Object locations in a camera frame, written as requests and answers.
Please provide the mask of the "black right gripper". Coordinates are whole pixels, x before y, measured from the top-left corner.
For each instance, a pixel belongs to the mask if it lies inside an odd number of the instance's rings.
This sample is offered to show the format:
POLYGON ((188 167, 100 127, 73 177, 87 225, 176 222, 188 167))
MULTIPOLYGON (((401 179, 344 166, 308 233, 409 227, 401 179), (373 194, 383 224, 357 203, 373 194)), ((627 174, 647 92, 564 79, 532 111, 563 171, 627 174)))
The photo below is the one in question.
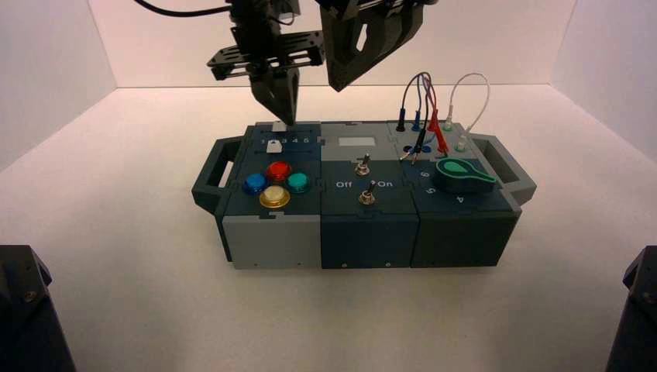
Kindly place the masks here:
POLYGON ((330 86, 341 91, 409 41, 423 23, 423 5, 438 0, 316 0, 330 86), (359 8, 383 5, 397 11, 359 14, 359 8))

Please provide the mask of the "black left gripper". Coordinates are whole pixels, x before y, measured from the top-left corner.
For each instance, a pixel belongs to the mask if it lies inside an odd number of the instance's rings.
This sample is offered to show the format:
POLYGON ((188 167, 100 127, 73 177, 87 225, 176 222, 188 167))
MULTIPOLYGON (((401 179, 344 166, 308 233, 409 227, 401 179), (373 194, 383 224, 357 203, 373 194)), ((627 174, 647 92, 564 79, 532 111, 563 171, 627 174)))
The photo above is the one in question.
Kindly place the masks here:
POLYGON ((208 62, 215 80, 249 76, 254 98, 288 126, 296 123, 300 67, 325 61, 320 30, 283 33, 301 14, 298 1, 231 1, 236 44, 208 62))

